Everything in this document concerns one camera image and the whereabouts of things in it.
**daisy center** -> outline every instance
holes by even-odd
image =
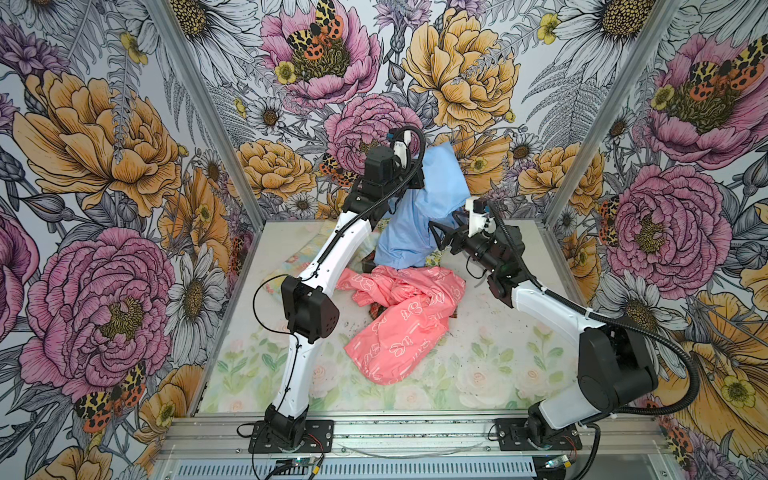
[[[303,52],[295,51],[292,62],[296,67],[296,76],[307,82],[326,75],[341,78],[352,63],[342,39],[331,40],[330,46],[323,47],[323,56],[316,60],[308,60]]]
[[[750,396],[750,393],[747,392],[746,388],[741,382],[731,383],[730,385],[724,386],[723,389],[728,390],[728,395],[734,402],[745,402]]]
[[[184,312],[187,318],[195,319],[203,309],[203,283],[199,280],[192,280],[187,287],[187,293],[184,295]]]
[[[528,145],[519,145],[512,151],[512,158],[520,160],[521,158],[526,158],[530,153],[531,149],[528,148]]]
[[[625,130],[627,130],[627,125],[621,120],[616,120],[614,124],[611,125],[611,130],[608,133],[610,133],[612,137],[618,137],[623,134]]]
[[[162,429],[170,427],[170,423],[174,420],[174,413],[176,413],[176,406],[173,403],[164,403],[160,407],[160,415],[157,416],[157,426]]]
[[[656,0],[612,0],[603,12],[603,30],[617,37],[637,34]]]
[[[274,127],[277,125],[277,112],[274,110],[265,110],[264,114],[262,115],[262,120],[264,120],[264,124],[268,127]]]
[[[360,142],[360,147],[359,147],[359,148],[360,148],[360,151],[361,151],[361,152],[363,152],[364,154],[366,154],[366,155],[367,155],[367,154],[368,154],[368,152],[370,152],[372,148],[374,148],[374,147],[378,147],[378,146],[379,146],[379,141],[378,141],[378,140],[373,140],[373,141],[371,141],[371,143],[369,143],[369,144],[367,144],[367,143],[366,143],[366,142],[364,142],[364,141],[361,141],[361,142]]]
[[[640,220],[640,233],[634,238],[640,250],[645,253],[657,253],[664,245],[664,238],[661,233],[664,232],[664,225],[654,223],[650,215],[646,215]]]
[[[123,334],[126,339],[133,339],[136,330],[144,321],[144,310],[138,300],[128,297],[121,302],[112,303],[109,307],[111,318],[109,322],[99,327],[104,336],[114,339]]]
[[[626,307],[627,315],[635,321],[640,327],[656,331],[657,321],[650,309],[645,306],[640,300],[629,300]]]
[[[218,182],[219,181],[219,175],[220,175],[221,172],[219,172],[219,166],[216,165],[216,162],[210,162],[205,167],[205,173],[208,176],[208,178],[210,178],[214,182]]]
[[[197,0],[170,0],[170,6],[186,36],[199,35],[205,30],[205,12]]]

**vent grille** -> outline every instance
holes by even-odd
[[[266,477],[275,466],[274,460],[256,460],[256,472]],[[275,475],[282,480],[304,480],[307,467],[295,467]],[[387,480],[412,478],[530,478],[535,477],[531,457],[463,457],[387,460],[383,458],[327,458],[320,469],[322,480]],[[250,459],[183,460],[176,480],[253,480]]]

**mounting plate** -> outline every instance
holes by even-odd
[[[494,420],[496,435],[498,437],[498,447],[502,452],[549,450],[535,447],[528,441],[528,435],[525,428],[525,423],[527,421],[528,419],[523,418]],[[551,449],[571,450],[573,447],[571,446],[571,443],[565,439],[566,437],[574,443],[577,450],[581,450],[581,440],[579,439],[576,425],[566,427],[564,434],[555,439]]]
[[[314,435],[323,444],[318,445],[307,439],[302,440],[296,450],[276,438],[266,427],[266,423],[256,422],[248,444],[248,453],[329,453],[333,445],[333,420],[307,420],[305,433]]]

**black cable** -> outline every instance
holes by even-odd
[[[469,261],[470,261],[471,259],[472,259],[472,255],[469,255],[469,256],[467,257],[467,264],[464,266],[464,269],[465,269],[465,270],[467,270],[467,273],[469,273],[469,276],[471,276],[471,277],[472,277],[472,278],[474,278],[475,280],[482,280],[482,277],[485,275],[485,272],[487,272],[487,270],[486,270],[486,269],[483,269],[483,271],[482,271],[482,273],[480,274],[480,276],[474,276],[474,275],[472,275],[472,272],[470,272],[470,271],[469,271]]]
[[[291,335],[296,340],[296,355],[293,356],[293,364],[290,367],[290,374],[288,375],[288,383],[286,384],[286,389],[283,392],[283,398],[280,400],[280,404],[277,406],[277,410],[280,410],[280,407],[283,406],[283,402],[285,402],[286,395],[288,395],[288,391],[290,390],[289,385],[290,385],[291,379],[293,378],[293,370],[296,369],[296,359],[299,358],[299,349],[301,348],[301,342],[299,341],[299,337],[296,336],[296,334],[293,333],[293,332],[280,332],[279,330],[271,329],[270,327],[268,327],[268,326],[266,326],[266,325],[264,325],[262,323],[261,319],[259,319],[259,316],[256,313],[256,295],[259,294],[259,290],[261,290],[262,287],[267,285],[272,280],[275,280],[276,278],[280,278],[282,276],[288,276],[288,273],[281,273],[280,275],[275,275],[272,278],[264,280],[261,283],[261,285],[259,285],[259,288],[257,288],[256,291],[253,292],[253,299],[251,300],[251,303],[250,303],[251,308],[253,309],[253,316],[256,317],[256,321],[259,323],[259,325],[261,325],[261,327],[263,329],[265,329],[265,330],[267,330],[269,332],[272,332],[272,333],[280,333],[282,335]]]
[[[594,458],[598,455],[598,447],[600,446],[600,427],[597,423],[588,423],[586,426],[594,430],[592,450],[589,452],[589,456],[587,457],[587,463],[584,464],[584,467],[581,469],[581,471],[571,480],[582,480],[587,475],[587,472],[589,472],[589,469],[592,467]]]
[[[512,241],[512,235],[509,233],[509,230],[507,229],[507,226],[504,223],[502,216],[499,214],[498,208],[496,207],[495,202],[489,201],[488,205],[490,206],[491,212],[493,213],[496,226],[502,229],[502,232],[504,233],[504,237],[506,238],[507,243],[509,243],[510,247],[512,248],[512,253],[515,255],[515,259],[520,264],[521,268],[523,269],[523,272],[526,274],[528,278],[531,279],[531,282],[533,282],[533,284],[536,285],[537,288],[542,290],[543,286],[530,274],[530,272],[528,271],[528,267],[522,261],[522,256],[520,255],[517,248],[515,247],[515,244]],[[599,313],[595,313],[595,312],[588,313],[587,309],[585,309],[583,306],[580,306],[580,305],[577,305],[576,303],[571,302],[569,299],[561,295],[558,295],[557,293],[553,292],[550,289],[546,289],[545,294],[551,296],[552,298],[556,299],[558,302],[563,303],[569,308],[579,312],[581,315],[587,316],[587,318],[597,320],[598,322],[602,322],[607,325],[618,326],[620,328],[630,330],[632,332],[640,333],[641,335],[646,336],[649,339],[653,339],[656,342],[659,342],[660,344],[666,346],[668,349],[672,350],[672,352],[677,356],[677,358],[679,358],[680,361],[685,365],[685,369],[688,371],[688,377],[690,381],[688,383],[688,390],[685,392],[685,395],[683,396],[683,398],[676,401],[672,405],[663,406],[658,409],[643,409],[638,407],[623,406],[616,409],[616,413],[630,413],[634,415],[648,415],[648,416],[671,415],[675,412],[679,412],[680,410],[688,407],[691,403],[694,402],[696,397],[699,395],[699,388],[701,383],[700,377],[699,377],[699,371],[694,366],[693,360],[691,360],[690,356],[685,352],[685,350],[680,348],[676,343],[659,335],[658,333],[649,332],[648,330],[642,329],[639,326],[631,325],[629,323],[619,322],[616,319],[612,319],[610,317],[600,315]]]
[[[419,156],[416,158],[415,161],[412,162],[412,164],[410,165],[410,170],[408,171],[406,176],[402,179],[402,181],[399,184],[397,184],[396,187],[394,187],[390,192],[388,192],[387,195],[379,198],[373,205],[366,208],[361,213],[355,215],[349,222],[345,223],[342,227],[340,227],[338,230],[334,232],[335,235],[333,239],[330,241],[330,243],[328,244],[328,247],[325,250],[323,250],[323,252],[320,254],[320,256],[317,259],[317,268],[315,269],[313,276],[317,275],[318,270],[320,270],[320,265],[326,260],[326,258],[328,258],[334,246],[339,242],[344,232],[346,232],[352,225],[354,225],[357,220],[360,220],[365,215],[373,212],[376,208],[380,207],[386,201],[389,201],[390,198],[392,198],[396,193],[400,192],[402,188],[408,185],[411,179],[419,171],[419,168],[422,166],[422,162],[424,161],[424,152],[426,150],[426,144],[427,144],[426,137],[424,136],[424,133],[414,125],[404,125],[403,127],[397,130],[397,132],[395,133],[395,136],[405,131],[411,131],[416,134],[416,137],[419,138]]]

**metal post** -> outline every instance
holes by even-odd
[[[648,58],[655,55],[658,49],[659,41],[664,30],[669,27],[675,12],[677,12],[681,0],[658,0],[648,15],[645,28],[640,33],[635,42],[632,52],[627,58],[627,62],[616,75],[616,81],[608,92],[608,96],[600,106],[597,117],[587,133],[587,137],[581,142],[581,149],[571,169],[563,179],[563,183],[555,194],[554,199],[544,215],[544,224],[547,228],[552,228],[558,215],[562,212],[568,199],[576,190],[578,182],[587,171],[587,167],[592,158],[598,152],[600,143],[605,136],[605,132],[611,128],[621,109],[621,102],[629,95],[630,88],[634,85],[637,77],[643,71]]]
[[[257,232],[257,236],[259,236],[264,228],[264,215],[262,215],[256,197],[251,193],[245,173],[235,157],[232,141],[221,118],[219,118],[216,105],[205,85],[203,74],[197,68],[197,59],[189,49],[189,44],[176,20],[176,15],[167,0],[153,0],[152,2],[145,2],[145,5],[170,55],[174,72],[189,91],[197,108],[197,113],[200,114],[200,118],[205,123],[214,142],[214,147],[219,151],[221,160],[232,177],[235,188],[240,193],[243,207],[259,230]]]

